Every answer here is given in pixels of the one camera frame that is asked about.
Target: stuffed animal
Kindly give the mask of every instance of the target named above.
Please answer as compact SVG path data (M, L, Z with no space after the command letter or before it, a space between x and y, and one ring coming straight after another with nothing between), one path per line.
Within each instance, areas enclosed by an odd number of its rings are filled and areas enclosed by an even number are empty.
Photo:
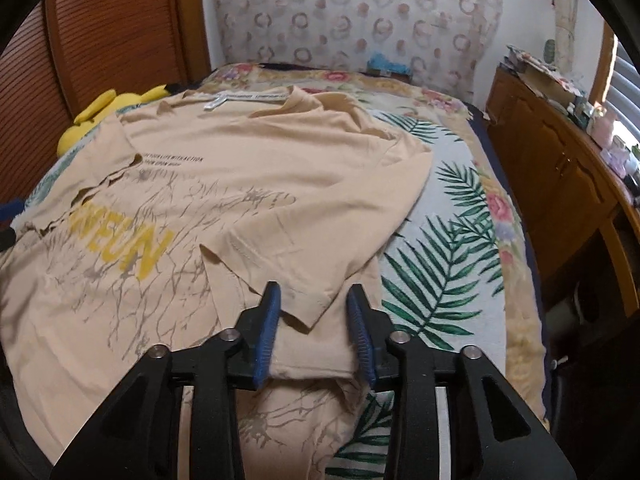
M115 90L107 90L80 112L74 119L74 125L62 134L58 141L58 158L68 152L78 140L89 133L89 130L100 123L101 120L116 110L126 106L149 103L157 99L162 99L163 97L168 97L169 95L169 92L165 89L165 85L156 86L142 95L117 95Z

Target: t-shirt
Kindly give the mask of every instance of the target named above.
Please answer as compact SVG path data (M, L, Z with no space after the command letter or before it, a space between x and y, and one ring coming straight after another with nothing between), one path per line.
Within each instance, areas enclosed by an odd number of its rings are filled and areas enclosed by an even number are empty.
M212 107L185 92L110 116L25 216L0 270L0 338L52 462L151 345L187 348L233 326L269 280L282 289L278 380L239 403L241 436L256 413L287 423L246 433L245 462L313 478L350 436L362 389L345 295L363 283L380 304L376 254L431 153L347 95L264 94ZM296 417L303 403L310 416ZM283 463L289 447L301 457Z

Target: silver bolt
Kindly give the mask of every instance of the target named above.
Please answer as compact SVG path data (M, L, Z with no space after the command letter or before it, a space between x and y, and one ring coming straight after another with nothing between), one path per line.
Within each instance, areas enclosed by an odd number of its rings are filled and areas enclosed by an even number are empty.
M469 359L479 359L482 357L482 350L474 345L465 346L462 349L462 353Z
M169 349L162 344L158 344L153 345L149 350L146 351L146 353L153 359L159 359L167 355L169 353Z
M222 341L235 341L240 337L240 333L235 328L225 328L220 332L220 339Z
M402 330L396 330L395 332L392 332L391 336L389 337L391 338L391 341L398 344L408 343L409 339L411 339L411 336L408 335L407 332L403 332Z

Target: wardrobe door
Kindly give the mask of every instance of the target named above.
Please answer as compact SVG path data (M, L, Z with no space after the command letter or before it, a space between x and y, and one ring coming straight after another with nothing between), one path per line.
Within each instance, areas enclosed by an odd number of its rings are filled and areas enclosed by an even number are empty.
M29 195L70 122L38 4L0 57L0 203Z
M175 0L45 0L52 56L72 113L110 88L187 82Z

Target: dresser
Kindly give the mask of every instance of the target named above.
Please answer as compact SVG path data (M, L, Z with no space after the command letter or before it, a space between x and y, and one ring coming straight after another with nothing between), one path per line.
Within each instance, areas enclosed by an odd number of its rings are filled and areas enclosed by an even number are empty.
M516 76L496 71L488 132L533 246L546 306L612 269L625 317L638 311L640 214L600 149Z

